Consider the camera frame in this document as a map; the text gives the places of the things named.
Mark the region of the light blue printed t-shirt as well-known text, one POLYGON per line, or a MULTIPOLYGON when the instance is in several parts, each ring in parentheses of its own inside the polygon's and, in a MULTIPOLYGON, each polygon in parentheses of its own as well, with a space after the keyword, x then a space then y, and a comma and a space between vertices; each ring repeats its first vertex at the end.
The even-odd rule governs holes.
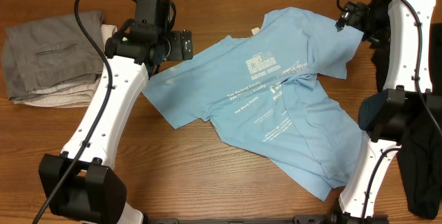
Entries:
POLYGON ((325 199, 353 174, 362 132, 317 77, 345 79, 362 36, 308 10, 274 10, 256 34, 225 37, 153 76, 143 94, 172 127, 209 121, 221 141, 325 199))

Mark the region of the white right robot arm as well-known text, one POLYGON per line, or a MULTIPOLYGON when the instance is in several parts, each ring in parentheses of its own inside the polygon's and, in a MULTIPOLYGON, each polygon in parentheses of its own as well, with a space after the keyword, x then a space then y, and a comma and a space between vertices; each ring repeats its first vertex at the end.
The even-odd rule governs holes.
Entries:
POLYGON ((366 98, 359 109, 363 131, 358 164, 327 216, 297 216, 295 223, 387 223, 374 215, 374 203, 403 136, 426 114, 432 123, 441 112, 429 72, 430 24, 436 0, 371 0, 339 6, 337 30, 363 32, 372 48, 389 46, 390 59, 381 92, 366 98))

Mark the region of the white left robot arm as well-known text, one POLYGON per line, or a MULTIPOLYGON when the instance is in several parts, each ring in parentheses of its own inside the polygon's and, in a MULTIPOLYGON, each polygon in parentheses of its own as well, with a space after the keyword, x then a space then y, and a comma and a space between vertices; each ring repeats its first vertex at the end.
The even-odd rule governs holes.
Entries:
POLYGON ((135 0, 136 11, 98 50, 104 67, 86 113, 59 155, 45 154, 42 210, 82 223, 147 223, 115 173, 117 148, 133 105, 164 61, 189 60, 192 34, 175 30, 171 0, 135 0))

